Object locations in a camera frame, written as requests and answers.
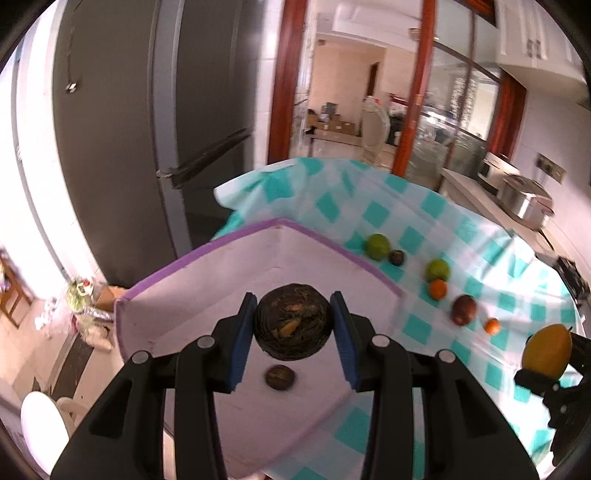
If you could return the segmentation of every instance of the wall socket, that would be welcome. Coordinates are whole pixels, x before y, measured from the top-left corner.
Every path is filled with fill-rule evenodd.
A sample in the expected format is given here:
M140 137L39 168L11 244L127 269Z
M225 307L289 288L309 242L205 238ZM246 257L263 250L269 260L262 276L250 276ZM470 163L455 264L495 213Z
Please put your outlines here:
M562 184L566 170L553 161L547 159L541 153L538 153L538 158L535 161L535 166L538 167L545 174L551 176L558 183Z

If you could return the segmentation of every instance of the blue gripper pad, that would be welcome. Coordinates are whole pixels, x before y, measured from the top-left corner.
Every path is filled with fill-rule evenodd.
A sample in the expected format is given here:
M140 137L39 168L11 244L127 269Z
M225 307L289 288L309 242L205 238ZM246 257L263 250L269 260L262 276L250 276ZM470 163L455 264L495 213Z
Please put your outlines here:
M345 305L343 295L335 291L330 296L330 307L332 308L333 320L335 322L335 340L339 351L340 363L343 367L345 380L349 382L351 388L357 390L361 384L359 375L359 351L353 339L356 334L353 319Z
M246 367L248 352L251 349L252 329L254 326L254 316L256 310L256 297L252 293L247 293L242 300L240 310L236 316L240 321L240 327L234 340L232 353L230 355L230 368L226 383L230 390L234 391L236 386L242 381L242 374Z

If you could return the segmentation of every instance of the purple trim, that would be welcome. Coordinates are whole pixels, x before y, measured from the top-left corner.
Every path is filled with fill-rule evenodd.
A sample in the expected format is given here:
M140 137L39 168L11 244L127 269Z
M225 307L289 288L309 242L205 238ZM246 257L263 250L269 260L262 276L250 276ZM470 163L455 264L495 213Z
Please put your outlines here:
M274 226L287 226L291 229L298 231L299 233L303 233L310 238L313 238L318 243L321 243L330 249L334 250L338 254L342 255L343 257L347 258L359 268L365 270L368 273L371 273L374 277L376 277L380 282L385 284L394 294L396 294L401 299L404 298L404 291L398 287L391 278L389 278L385 273L371 265L367 260L363 259L362 257L355 255L354 253L350 252L346 248L334 243L332 240L322 236L321 234L306 228L305 226L287 218L272 218L269 220L263 220L262 222L253 223L252 225L248 225L244 228L240 228L235 230L227 235L221 236L216 238L215 240L210 241L209 243L199 247L192 252L189 252L184 257L175 260L170 265L158 270L157 272L153 273L149 277L143 279L133 287L131 287L124 295L122 295L119 300L116 302L115 305L115 333L117 336L117 342L119 343L119 351L121 353L121 357L124 361L127 361L129 357L125 353L125 348L123 346L122 336L121 336L121 323L118 320L121 311L126 302L132 300L137 295L142 293L143 291L150 288L152 285L158 283L159 281L169 277L170 275L178 272L180 269L185 268L187 265L193 263L195 260L211 253L212 251L223 247L235 240L239 240L245 236L252 235L253 233L260 232L261 230L266 230L268 228L272 228Z

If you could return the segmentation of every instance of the refrigerator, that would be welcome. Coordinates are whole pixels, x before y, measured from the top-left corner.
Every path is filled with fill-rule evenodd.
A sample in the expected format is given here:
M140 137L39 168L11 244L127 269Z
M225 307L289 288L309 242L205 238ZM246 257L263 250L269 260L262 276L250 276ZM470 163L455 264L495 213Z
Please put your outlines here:
M70 0L53 72L67 190L130 287L209 241L213 189L252 163L262 0Z

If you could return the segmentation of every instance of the checkered tablecloth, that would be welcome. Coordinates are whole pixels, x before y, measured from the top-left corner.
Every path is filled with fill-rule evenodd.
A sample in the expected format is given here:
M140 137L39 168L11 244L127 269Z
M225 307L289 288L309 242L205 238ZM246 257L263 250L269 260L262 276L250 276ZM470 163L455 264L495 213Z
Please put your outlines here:
M569 292L557 272L535 258L514 232L448 202L439 194L352 160L299 158L246 173L218 187L216 198L234 210L217 236L261 220L285 217L363 255L372 233L406 252L402 267L376 265L405 291L404 311L393 320L393 338L410 351L453 350L513 426L534 461L548 452L553 431L541 399L513 382L528 335L552 323L582 332ZM448 294L427 295L426 264L444 258L451 266ZM456 327L451 302L463 293L479 305L478 319ZM491 337L483 323L497 318ZM574 373L561 379L578 382ZM415 477L423 478L424 425L415 395ZM358 479L368 437L372 394L355 394L306 441L267 473L276 480Z

